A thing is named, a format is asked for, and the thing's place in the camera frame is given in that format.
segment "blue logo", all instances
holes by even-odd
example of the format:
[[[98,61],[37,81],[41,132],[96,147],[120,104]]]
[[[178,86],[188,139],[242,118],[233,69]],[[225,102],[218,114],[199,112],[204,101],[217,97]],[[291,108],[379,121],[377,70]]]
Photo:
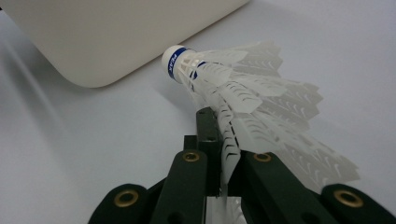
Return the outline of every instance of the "blue logo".
[[[184,51],[186,51],[186,50],[187,50],[186,48],[178,49],[177,51],[175,51],[175,53],[172,54],[172,57],[169,59],[168,74],[169,74],[169,77],[171,77],[172,79],[175,79],[175,76],[174,76],[174,73],[173,73],[173,70],[174,70],[174,67],[175,67],[175,62],[176,62],[178,56],[181,53],[183,53]]]

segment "white table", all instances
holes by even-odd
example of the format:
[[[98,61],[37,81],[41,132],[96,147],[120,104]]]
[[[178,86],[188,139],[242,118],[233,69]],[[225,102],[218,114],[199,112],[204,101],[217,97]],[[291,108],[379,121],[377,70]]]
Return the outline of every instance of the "white table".
[[[282,48],[282,77],[320,87],[309,132],[359,166],[349,185],[396,215],[396,3],[252,0],[182,44],[257,40]],[[83,89],[1,11],[0,223],[86,223],[116,186],[152,186],[195,134],[194,113],[160,58]]]

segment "rounded white casing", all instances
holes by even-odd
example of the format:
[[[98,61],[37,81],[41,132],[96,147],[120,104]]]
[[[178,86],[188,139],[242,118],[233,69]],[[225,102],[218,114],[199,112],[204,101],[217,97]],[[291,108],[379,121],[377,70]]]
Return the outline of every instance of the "rounded white casing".
[[[61,75],[94,88],[130,74],[247,1],[0,0],[0,6]]]

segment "screw hole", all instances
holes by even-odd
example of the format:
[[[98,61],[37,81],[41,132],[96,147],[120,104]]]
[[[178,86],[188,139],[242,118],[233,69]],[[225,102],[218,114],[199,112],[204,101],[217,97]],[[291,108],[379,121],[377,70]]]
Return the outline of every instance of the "screw hole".
[[[169,224],[182,224],[184,222],[184,216],[179,212],[174,212],[168,216]]]
[[[320,223],[320,219],[312,213],[303,213],[301,215],[301,219],[306,224],[319,224]]]
[[[134,189],[126,189],[121,191],[114,198],[114,204],[117,207],[128,207],[137,202],[139,194]]]
[[[183,155],[185,161],[198,161],[199,155],[195,152],[188,152]]]
[[[361,197],[356,195],[355,193],[349,191],[349,190],[344,190],[344,189],[339,189],[334,192],[334,197],[335,199],[338,200],[338,202],[349,206],[349,207],[362,207],[363,206],[363,200]]]
[[[270,161],[272,158],[270,155],[268,155],[267,153],[264,154],[254,154],[254,159],[256,161]]]

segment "shuttlecock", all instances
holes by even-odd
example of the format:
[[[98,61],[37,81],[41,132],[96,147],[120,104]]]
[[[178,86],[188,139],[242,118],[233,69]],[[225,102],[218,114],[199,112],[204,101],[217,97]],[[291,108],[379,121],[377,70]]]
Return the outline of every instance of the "shuttlecock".
[[[196,52],[173,46],[163,67],[186,86],[200,107],[216,113],[223,136],[222,176],[228,183],[241,150],[274,152],[309,189],[358,179],[357,167],[306,133],[322,100],[318,87],[278,72],[272,42]]]

